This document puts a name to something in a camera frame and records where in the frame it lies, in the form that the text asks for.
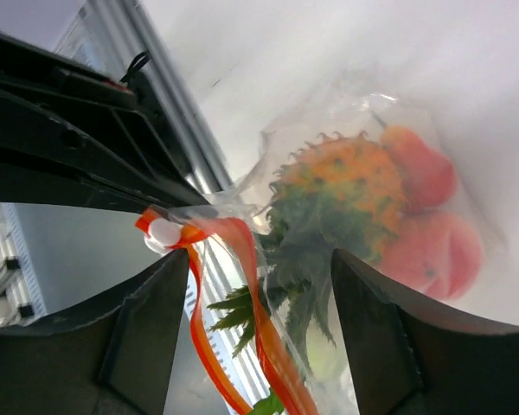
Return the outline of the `clear zip bag orange zipper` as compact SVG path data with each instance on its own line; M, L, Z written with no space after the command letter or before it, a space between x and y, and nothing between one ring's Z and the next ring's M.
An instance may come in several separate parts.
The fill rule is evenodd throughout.
M198 299L195 350L239 414L338 413L344 366L332 253L350 252L432 299L481 316L503 286L504 237L468 192L433 117L382 93L327 92L262 132L259 161L208 204L138 218L146 245L189 254L202 286L208 246L242 279Z

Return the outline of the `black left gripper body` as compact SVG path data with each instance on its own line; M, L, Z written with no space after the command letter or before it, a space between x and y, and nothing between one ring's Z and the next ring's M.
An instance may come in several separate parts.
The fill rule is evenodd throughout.
M0 202L139 213L204 198L131 90L0 32Z

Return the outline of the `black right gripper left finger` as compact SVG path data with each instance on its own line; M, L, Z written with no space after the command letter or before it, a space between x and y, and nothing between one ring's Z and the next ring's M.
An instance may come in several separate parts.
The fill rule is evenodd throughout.
M0 328L0 414L161 414L183 316L184 250L27 326Z

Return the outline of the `red bell pepper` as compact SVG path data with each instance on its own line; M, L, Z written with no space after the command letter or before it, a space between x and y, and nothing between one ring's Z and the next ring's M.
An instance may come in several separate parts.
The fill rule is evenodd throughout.
M380 143L402 172L408 213L437 208L456 194L458 175L451 160L427 145L413 130L389 125L381 134Z

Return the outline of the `peach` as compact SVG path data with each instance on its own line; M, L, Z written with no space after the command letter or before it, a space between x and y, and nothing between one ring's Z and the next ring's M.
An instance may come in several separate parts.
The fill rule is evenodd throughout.
M473 225L456 214L432 211L401 219L398 239L378 270L431 298L452 300L469 290L483 260Z

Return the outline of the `orange spiky pineapple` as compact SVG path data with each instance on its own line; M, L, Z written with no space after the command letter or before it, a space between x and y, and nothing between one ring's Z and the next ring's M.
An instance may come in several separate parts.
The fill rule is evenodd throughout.
M268 314L288 305L284 328L304 362L310 325L335 341L328 316L333 251L378 265L407 204L400 169L366 131L319 137L276 169L268 205L255 210L268 226L254 235L266 263L260 301Z

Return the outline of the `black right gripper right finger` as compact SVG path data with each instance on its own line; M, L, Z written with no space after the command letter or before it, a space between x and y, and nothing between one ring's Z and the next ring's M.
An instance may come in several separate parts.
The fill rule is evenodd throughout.
M331 280L362 414L519 414L519 326L455 309L336 249Z

